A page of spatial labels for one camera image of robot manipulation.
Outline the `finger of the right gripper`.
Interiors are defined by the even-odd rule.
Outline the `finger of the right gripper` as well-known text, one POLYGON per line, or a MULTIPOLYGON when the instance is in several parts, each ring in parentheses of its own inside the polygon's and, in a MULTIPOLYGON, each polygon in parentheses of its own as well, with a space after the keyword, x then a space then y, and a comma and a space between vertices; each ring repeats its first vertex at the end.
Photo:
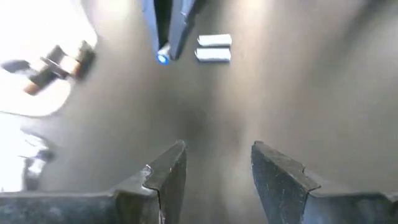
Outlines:
POLYGON ((172 14, 169 27, 170 58, 178 60, 187 37, 195 24, 206 0, 172 0, 172 14))
POLYGON ((159 51, 159 33, 155 11, 155 0, 142 0, 142 11, 150 34, 150 42, 152 44, 153 51, 156 54, 159 51))

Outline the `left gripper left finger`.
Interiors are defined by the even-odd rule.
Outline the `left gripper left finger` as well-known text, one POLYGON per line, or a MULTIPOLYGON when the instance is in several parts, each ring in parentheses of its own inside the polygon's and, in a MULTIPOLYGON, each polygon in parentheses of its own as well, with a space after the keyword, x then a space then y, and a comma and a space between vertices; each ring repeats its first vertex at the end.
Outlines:
POLYGON ((0 224, 179 224, 186 178, 187 145, 178 140, 108 190, 1 193, 0 224))

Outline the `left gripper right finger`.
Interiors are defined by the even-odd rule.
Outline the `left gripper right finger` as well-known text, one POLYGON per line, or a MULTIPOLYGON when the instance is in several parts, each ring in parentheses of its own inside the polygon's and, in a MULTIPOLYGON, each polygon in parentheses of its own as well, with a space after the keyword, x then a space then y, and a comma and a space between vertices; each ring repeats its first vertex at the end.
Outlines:
POLYGON ((251 167, 268 224, 398 224, 398 191, 351 189, 262 141, 251 167))

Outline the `small copper-black battery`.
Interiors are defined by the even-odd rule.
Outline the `small copper-black battery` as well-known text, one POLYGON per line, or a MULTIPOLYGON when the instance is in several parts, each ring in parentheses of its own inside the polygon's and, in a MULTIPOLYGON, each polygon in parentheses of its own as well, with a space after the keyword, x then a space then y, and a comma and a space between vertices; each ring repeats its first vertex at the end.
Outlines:
POLYGON ((62 47, 61 50, 63 57, 58 64, 60 68, 58 76, 62 79, 66 79, 66 77, 79 79, 95 54, 93 46, 85 40, 82 40, 74 48, 62 47))
POLYGON ((40 58, 40 62, 42 62, 43 65, 37 70, 35 75, 29 77, 29 82, 24 87, 23 91, 34 96, 51 84, 55 79, 65 79, 68 72, 60 65, 64 57, 66 57, 66 53, 62 50, 61 46, 55 45, 46 56, 40 58))

